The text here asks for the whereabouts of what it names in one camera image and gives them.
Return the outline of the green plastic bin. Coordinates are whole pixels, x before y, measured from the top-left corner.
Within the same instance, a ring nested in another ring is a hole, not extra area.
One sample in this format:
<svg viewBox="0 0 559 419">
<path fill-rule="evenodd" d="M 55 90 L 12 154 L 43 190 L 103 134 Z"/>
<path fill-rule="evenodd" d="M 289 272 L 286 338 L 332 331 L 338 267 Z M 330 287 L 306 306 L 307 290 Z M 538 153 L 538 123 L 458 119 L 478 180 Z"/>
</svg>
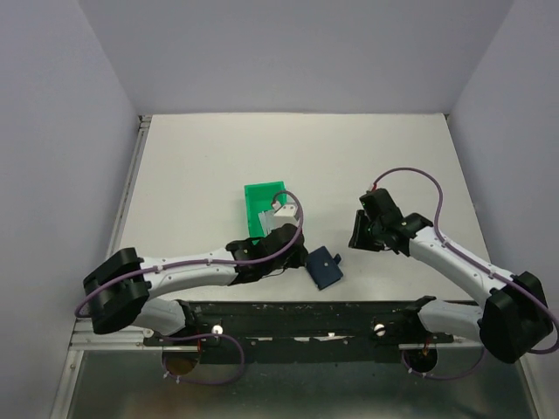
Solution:
<svg viewBox="0 0 559 419">
<path fill-rule="evenodd" d="M 259 214 L 272 209 L 274 195 L 285 189 L 283 181 L 247 184 L 244 186 L 247 227 L 250 237 L 263 237 Z"/>
</svg>

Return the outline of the blue leather card holder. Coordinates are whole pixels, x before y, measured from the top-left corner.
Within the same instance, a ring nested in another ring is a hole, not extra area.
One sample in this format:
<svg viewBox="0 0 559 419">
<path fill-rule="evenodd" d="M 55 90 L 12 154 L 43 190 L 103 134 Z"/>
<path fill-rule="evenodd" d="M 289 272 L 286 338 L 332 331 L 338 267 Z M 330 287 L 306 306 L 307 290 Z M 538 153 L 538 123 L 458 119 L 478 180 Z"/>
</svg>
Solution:
<svg viewBox="0 0 559 419">
<path fill-rule="evenodd" d="M 341 261 L 339 253 L 332 255 L 326 246 L 322 246 L 307 255 L 305 268 L 316 287 L 322 291 L 342 279 Z"/>
</svg>

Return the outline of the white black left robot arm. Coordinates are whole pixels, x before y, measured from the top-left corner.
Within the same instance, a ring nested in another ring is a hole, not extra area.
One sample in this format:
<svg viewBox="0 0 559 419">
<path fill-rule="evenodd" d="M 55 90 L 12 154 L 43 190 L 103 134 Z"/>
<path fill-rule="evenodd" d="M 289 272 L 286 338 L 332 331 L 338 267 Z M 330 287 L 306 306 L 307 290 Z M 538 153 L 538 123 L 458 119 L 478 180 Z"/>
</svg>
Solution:
<svg viewBox="0 0 559 419">
<path fill-rule="evenodd" d="M 187 258 L 142 258 L 133 247 L 121 249 L 86 276 L 86 296 L 76 315 L 89 318 L 98 335 L 138 326 L 182 345 L 192 338 L 194 325 L 180 303 L 165 300 L 165 295 L 250 284 L 277 270 L 301 268 L 307 256 L 301 228 L 290 223 L 265 237 L 234 240 Z"/>
</svg>

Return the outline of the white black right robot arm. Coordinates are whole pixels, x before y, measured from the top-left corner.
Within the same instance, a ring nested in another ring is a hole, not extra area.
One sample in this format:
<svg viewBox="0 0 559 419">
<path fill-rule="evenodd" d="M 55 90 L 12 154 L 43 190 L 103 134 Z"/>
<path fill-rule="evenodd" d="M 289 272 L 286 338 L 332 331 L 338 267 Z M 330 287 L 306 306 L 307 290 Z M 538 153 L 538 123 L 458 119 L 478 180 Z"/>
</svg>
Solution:
<svg viewBox="0 0 559 419">
<path fill-rule="evenodd" d="M 448 333 L 477 341 L 498 360 L 514 363 L 552 333 L 553 321 L 545 312 L 545 294 L 536 276 L 527 271 L 515 275 L 476 257 L 418 213 L 404 216 L 386 189 L 369 191 L 359 201 L 350 248 L 414 258 L 473 299 L 471 306 L 428 299 L 402 320 L 408 340 Z"/>
</svg>

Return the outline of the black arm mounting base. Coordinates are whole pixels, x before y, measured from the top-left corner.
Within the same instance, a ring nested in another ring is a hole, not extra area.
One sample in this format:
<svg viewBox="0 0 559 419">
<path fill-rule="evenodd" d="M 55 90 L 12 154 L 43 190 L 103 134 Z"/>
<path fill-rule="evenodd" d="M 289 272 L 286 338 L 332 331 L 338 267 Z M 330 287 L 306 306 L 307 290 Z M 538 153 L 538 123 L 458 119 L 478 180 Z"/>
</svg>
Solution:
<svg viewBox="0 0 559 419">
<path fill-rule="evenodd" d="M 418 319 L 425 302 L 182 302 L 186 327 L 147 347 L 178 352 L 203 364 L 397 362 L 401 348 L 451 344 Z"/>
</svg>

